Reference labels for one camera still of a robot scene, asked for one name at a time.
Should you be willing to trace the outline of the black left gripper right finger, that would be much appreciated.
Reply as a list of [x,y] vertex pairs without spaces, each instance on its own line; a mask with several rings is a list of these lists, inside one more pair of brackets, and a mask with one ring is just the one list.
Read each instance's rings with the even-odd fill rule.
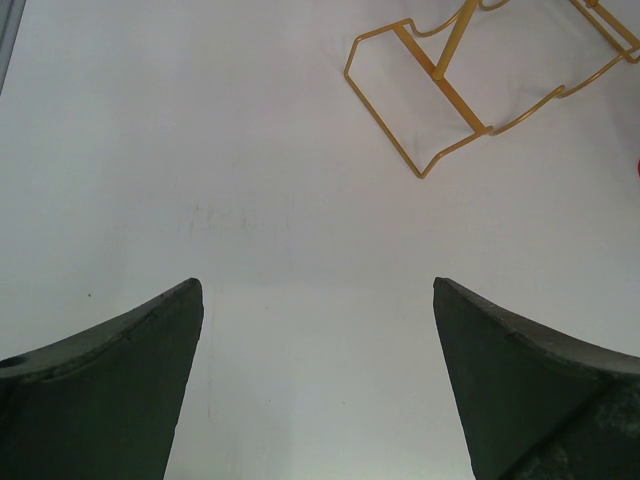
[[636,479],[639,360],[506,310],[448,278],[437,332],[477,479]]

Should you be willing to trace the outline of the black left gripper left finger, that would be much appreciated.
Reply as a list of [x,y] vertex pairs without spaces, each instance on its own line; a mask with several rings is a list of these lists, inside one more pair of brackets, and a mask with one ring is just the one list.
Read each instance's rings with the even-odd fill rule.
[[2,478],[163,478],[203,319],[202,285],[190,278],[2,360]]

